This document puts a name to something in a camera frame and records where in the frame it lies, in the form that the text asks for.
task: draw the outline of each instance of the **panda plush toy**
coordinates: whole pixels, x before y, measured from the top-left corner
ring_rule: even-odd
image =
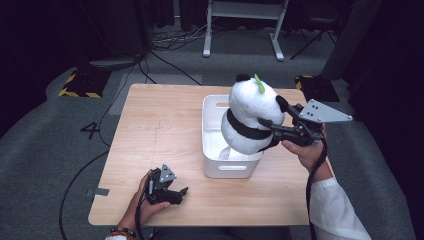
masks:
[[[229,147],[251,155],[279,143],[273,139],[271,130],[258,122],[258,118],[281,125],[287,102],[256,74],[254,78],[237,75],[230,91],[229,106],[221,122],[221,132]]]

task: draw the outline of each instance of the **bracelet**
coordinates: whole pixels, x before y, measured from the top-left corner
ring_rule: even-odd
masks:
[[[113,232],[124,232],[124,233],[128,233],[133,238],[137,238],[137,234],[133,230],[128,229],[128,228],[114,227],[110,230],[110,232],[111,233],[113,233]]]

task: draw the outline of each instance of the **white sleeve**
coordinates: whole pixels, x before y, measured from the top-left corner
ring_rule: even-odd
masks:
[[[334,177],[312,184],[309,214],[318,239],[371,239]]]

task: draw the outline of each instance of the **wooden table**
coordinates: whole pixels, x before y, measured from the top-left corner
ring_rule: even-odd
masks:
[[[276,89],[290,104],[305,105],[296,89]],[[181,205],[153,216],[152,226],[307,225],[308,173],[297,156],[279,145],[265,151],[247,179],[213,179],[203,172],[202,105],[208,95],[230,87],[131,86],[89,222],[115,225],[149,169],[167,164],[177,175],[170,190],[189,187]],[[287,114],[284,125],[291,126]]]

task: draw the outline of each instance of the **white desk frame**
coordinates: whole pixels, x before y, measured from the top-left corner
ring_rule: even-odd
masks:
[[[212,42],[212,16],[217,17],[236,17],[236,18],[255,18],[277,20],[277,25],[273,33],[270,33],[271,43],[274,47],[275,55],[278,61],[284,60],[283,52],[278,44],[278,35],[281,24],[286,14],[288,0],[283,4],[260,4],[260,3],[241,3],[241,2],[219,2],[209,0],[207,30],[205,37],[205,46],[203,56],[210,57]]]

